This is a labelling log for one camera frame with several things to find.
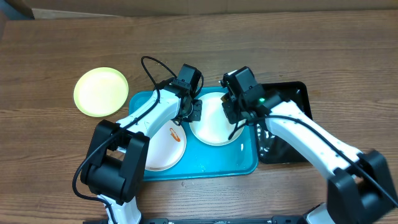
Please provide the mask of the white plate with sauce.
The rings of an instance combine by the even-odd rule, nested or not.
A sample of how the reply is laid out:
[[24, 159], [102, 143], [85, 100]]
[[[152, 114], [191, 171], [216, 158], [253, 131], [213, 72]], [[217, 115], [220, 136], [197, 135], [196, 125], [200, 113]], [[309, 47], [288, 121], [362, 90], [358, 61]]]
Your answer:
[[211, 146], [224, 146], [237, 139], [243, 128], [235, 132], [231, 139], [235, 125], [230, 124], [222, 107], [222, 92], [206, 93], [199, 97], [202, 102], [201, 118], [189, 124], [194, 136], [201, 142]]

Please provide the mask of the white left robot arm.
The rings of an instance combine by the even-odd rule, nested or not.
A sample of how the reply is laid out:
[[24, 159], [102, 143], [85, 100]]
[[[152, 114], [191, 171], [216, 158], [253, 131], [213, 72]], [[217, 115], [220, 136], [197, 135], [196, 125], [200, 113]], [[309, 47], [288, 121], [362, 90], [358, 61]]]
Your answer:
[[140, 223], [135, 196], [144, 177], [149, 141], [168, 121], [198, 121], [202, 81], [170, 78], [155, 86], [151, 98], [133, 114], [95, 127], [85, 160], [77, 168], [76, 196], [101, 202], [105, 223]]

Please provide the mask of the pink rimmed white plate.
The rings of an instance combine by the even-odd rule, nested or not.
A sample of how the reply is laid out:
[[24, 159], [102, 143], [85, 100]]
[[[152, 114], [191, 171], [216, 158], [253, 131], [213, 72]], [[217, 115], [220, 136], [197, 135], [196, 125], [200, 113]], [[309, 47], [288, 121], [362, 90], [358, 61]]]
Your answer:
[[173, 167], [184, 155], [186, 146], [182, 126], [168, 121], [150, 139], [145, 170], [163, 171]]

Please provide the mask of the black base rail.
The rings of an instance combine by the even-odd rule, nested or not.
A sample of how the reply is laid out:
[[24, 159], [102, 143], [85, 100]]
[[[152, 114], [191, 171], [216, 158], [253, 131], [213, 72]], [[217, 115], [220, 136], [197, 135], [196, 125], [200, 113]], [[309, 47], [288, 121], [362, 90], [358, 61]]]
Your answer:
[[169, 220], [167, 218], [144, 218], [139, 224], [307, 224], [300, 215], [282, 215], [272, 218], [233, 218], [233, 219], [183, 219]]

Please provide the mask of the black water tray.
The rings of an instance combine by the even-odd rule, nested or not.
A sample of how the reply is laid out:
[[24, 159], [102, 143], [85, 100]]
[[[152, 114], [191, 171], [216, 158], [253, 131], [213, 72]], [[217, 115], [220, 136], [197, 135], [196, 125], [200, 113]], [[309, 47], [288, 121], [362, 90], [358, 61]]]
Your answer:
[[[302, 82], [264, 83], [263, 88], [276, 90], [288, 99], [294, 101], [299, 109], [312, 119], [307, 87]], [[283, 164], [307, 162], [299, 152], [290, 144], [268, 130], [263, 129], [260, 124], [256, 126], [256, 146], [259, 161], [263, 164]]]

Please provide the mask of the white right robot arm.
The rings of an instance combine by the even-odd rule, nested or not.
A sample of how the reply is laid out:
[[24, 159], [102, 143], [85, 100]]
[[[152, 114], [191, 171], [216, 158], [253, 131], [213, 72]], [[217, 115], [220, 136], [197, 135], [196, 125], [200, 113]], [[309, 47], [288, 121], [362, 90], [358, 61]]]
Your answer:
[[327, 181], [327, 201], [305, 214], [305, 223], [373, 223], [397, 208], [391, 173], [379, 152], [365, 154], [340, 141], [276, 91], [231, 90], [221, 100], [231, 124], [260, 124]]

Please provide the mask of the yellow-green rimmed plate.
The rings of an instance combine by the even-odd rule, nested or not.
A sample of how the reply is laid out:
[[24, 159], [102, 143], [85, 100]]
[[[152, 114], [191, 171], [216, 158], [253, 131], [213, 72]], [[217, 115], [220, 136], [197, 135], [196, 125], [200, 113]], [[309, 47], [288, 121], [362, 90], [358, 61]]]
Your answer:
[[105, 117], [119, 110], [129, 94], [126, 77], [114, 68], [98, 67], [86, 72], [77, 81], [73, 99], [85, 115]]

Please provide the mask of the blue plastic tray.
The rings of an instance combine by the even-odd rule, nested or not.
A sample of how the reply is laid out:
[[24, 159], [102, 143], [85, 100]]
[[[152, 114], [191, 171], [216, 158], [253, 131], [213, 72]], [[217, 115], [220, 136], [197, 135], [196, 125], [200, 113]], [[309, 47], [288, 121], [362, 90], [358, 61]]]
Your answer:
[[[211, 92], [226, 93], [226, 90], [205, 87], [199, 97]], [[134, 133], [143, 132], [151, 139], [165, 123], [172, 121], [178, 106], [178, 99], [173, 93], [161, 90], [160, 103], [129, 130]], [[243, 127], [241, 135], [227, 145], [211, 146], [198, 140], [189, 124], [181, 125], [187, 137], [187, 146], [179, 162], [163, 171], [145, 170], [145, 181], [244, 175], [250, 174], [257, 167], [256, 136], [252, 127]]]

